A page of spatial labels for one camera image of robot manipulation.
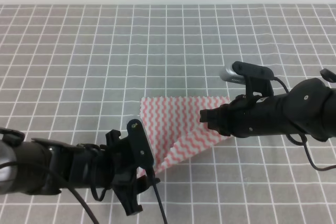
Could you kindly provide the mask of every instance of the black cable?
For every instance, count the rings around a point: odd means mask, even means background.
[[[166,214],[164,212],[163,205],[162,205],[162,202],[161,202],[160,194],[159,194],[159,191],[157,189],[156,182],[155,182],[155,171],[154,171],[154,169],[150,169],[150,170],[146,170],[146,173],[147,173],[148,178],[152,182],[154,192],[155,192],[155,195],[156,195],[156,198],[157,198],[157,202],[159,203],[159,208],[160,208],[160,211],[161,211],[163,223],[168,224],[167,217],[166,217]]]
[[[313,162],[313,160],[311,159],[311,157],[310,157],[310,153],[309,153],[309,150],[308,150],[308,147],[307,147],[306,143],[304,143],[303,146],[304,146],[304,148],[305,148],[304,150],[306,151],[306,155],[307,155],[307,158],[308,158],[308,160],[309,160],[309,163],[311,164],[311,166],[312,166],[315,170],[319,170],[320,172],[325,172],[325,171],[327,171],[327,170],[331,170],[331,169],[335,169],[335,168],[336,168],[336,165],[331,165],[331,166],[327,166],[327,167],[324,167],[324,168],[317,167],[317,166],[314,164],[314,162]]]
[[[74,197],[79,201],[79,203],[81,203],[81,205],[85,209],[86,213],[88,214],[88,216],[92,220],[93,224],[99,224],[99,222],[96,219],[95,215],[93,214],[92,210],[90,209],[88,204],[86,204],[84,199],[79,195],[79,193],[75,190],[75,188],[73,188],[65,179],[63,179],[57,173],[50,170],[48,167],[45,167],[45,166],[39,165],[39,164],[35,164],[35,163],[25,163],[25,162],[14,161],[14,162],[7,162],[7,163],[0,164],[0,169],[3,169],[5,167],[9,167],[9,166],[30,166],[32,168],[40,169],[40,170],[43,170],[44,172],[47,172],[55,180],[57,180],[60,184],[62,184],[65,188],[67,188],[74,195]]]
[[[286,84],[283,81],[281,81],[278,77],[274,77],[273,80],[279,82],[281,86],[284,88],[285,92],[289,93],[289,90],[287,89]]]
[[[285,83],[284,83],[283,81],[281,81],[278,77],[274,77],[273,80],[279,82],[279,83],[283,86],[285,92],[286,92],[286,93],[289,93],[289,91],[288,91],[288,89],[287,89],[287,87],[286,87],[286,85],[285,85]],[[307,137],[306,137],[305,135],[303,135],[303,134],[299,134],[299,136],[301,137],[302,142],[296,141],[291,135],[286,134],[287,139],[288,139],[292,144],[294,144],[294,145],[298,145],[298,146],[303,146],[303,148],[305,148],[304,151],[306,152],[308,161],[309,161],[310,165],[311,165],[315,170],[318,170],[318,171],[320,171],[320,172],[325,172],[325,171],[327,171],[327,170],[331,170],[331,169],[335,169],[335,168],[336,168],[336,165],[331,165],[331,166],[327,166],[327,167],[324,167],[324,168],[317,167],[317,166],[314,164],[313,160],[311,159],[311,156],[310,156],[310,153],[309,153],[309,150],[308,150],[308,147],[307,147]]]

